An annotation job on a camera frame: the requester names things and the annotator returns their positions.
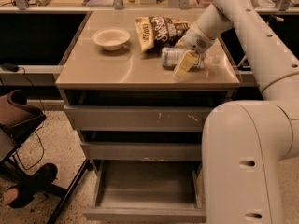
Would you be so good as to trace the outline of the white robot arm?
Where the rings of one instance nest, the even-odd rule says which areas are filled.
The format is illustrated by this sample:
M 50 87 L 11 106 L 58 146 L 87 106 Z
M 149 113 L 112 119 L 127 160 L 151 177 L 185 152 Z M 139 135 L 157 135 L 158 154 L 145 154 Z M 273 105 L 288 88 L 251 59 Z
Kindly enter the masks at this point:
M 203 53 L 234 29 L 263 97 L 224 103 L 206 118 L 206 224 L 285 224 L 278 162 L 299 155 L 298 60 L 254 2 L 213 0 L 184 37 Z

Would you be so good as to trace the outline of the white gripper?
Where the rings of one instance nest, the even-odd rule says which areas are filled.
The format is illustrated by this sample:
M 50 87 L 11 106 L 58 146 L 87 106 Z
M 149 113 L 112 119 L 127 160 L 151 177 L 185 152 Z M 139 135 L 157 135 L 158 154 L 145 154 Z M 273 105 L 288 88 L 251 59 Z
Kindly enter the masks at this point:
M 194 65 L 198 64 L 198 54 L 205 53 L 213 44 L 214 39 L 206 36 L 197 22 L 193 23 L 185 35 L 175 44 L 176 48 L 189 50 L 181 55 L 172 78 L 174 80 L 183 78 Z

